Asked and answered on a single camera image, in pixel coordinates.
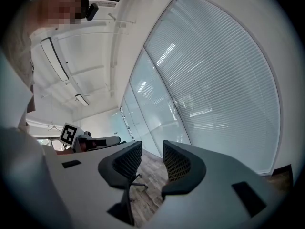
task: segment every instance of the chair base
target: chair base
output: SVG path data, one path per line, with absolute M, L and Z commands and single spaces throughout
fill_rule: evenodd
M 131 185 L 132 185 L 132 186 L 144 186 L 144 187 L 148 188 L 148 186 L 146 186 L 146 185 L 143 184 L 143 183 L 132 182 Z

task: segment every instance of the window blind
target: window blind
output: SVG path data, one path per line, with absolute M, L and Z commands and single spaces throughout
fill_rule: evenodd
M 270 67 L 250 34 L 205 0 L 174 0 L 144 45 L 192 145 L 271 170 L 280 107 Z
M 162 155 L 164 140 L 190 143 L 175 105 L 144 50 L 134 67 L 130 85 L 147 127 Z

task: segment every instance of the white ceiling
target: white ceiling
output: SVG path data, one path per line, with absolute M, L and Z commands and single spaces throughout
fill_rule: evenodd
M 118 107 L 114 96 L 119 44 L 136 24 L 143 1 L 146 0 L 120 0 L 115 8 L 99 7 L 91 22 L 84 19 L 78 25 L 34 32 L 31 53 L 35 87 L 39 88 L 35 98 L 53 98 L 63 109 L 70 110 L 75 119 Z M 40 45 L 47 37 L 52 38 L 68 81 L 60 80 Z M 89 106 L 75 101 L 76 94 L 84 96 Z

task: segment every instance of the black rectangular slot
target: black rectangular slot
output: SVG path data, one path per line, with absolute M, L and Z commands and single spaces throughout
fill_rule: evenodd
M 107 146 L 106 139 L 96 140 L 96 146 L 97 147 Z
M 71 160 L 71 161 L 62 163 L 62 166 L 66 169 L 66 168 L 70 168 L 72 166 L 76 166 L 76 165 L 80 165 L 80 164 L 81 164 L 81 161 L 75 159 L 75 160 Z
M 232 187 L 243 202 L 251 217 L 255 216 L 266 207 L 266 204 L 246 182 L 235 183 Z

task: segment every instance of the glass wall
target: glass wall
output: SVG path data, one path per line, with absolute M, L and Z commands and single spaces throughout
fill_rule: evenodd
M 174 0 L 144 48 L 192 145 L 232 156 L 258 173 L 271 170 L 280 133 L 279 99 L 267 60 L 243 26 L 205 0 Z M 136 96 L 141 86 L 133 79 L 140 78 L 137 68 L 148 72 L 150 64 L 146 56 L 139 61 L 131 77 Z M 146 84 L 140 93 L 145 88 L 148 97 L 156 86 L 144 73 L 141 77 Z M 171 116 L 161 112 L 162 119 Z
M 119 136 L 121 139 L 121 142 L 131 142 L 132 138 L 129 135 L 127 126 L 125 125 L 125 122 L 123 120 L 122 114 L 120 111 L 115 112 L 110 117 L 110 125 L 112 127 L 112 130 L 115 130 L 114 136 Z
M 142 147 L 150 153 L 162 156 L 162 152 L 157 148 L 152 135 L 147 127 L 145 119 L 142 115 L 141 109 L 137 103 L 137 100 L 133 94 L 132 88 L 128 84 L 124 95 L 126 102 L 126 109 L 124 110 L 125 117 L 131 129 L 135 140 L 142 141 Z
M 130 86 L 161 156 L 163 140 L 190 143 L 175 105 L 144 50 L 130 77 Z

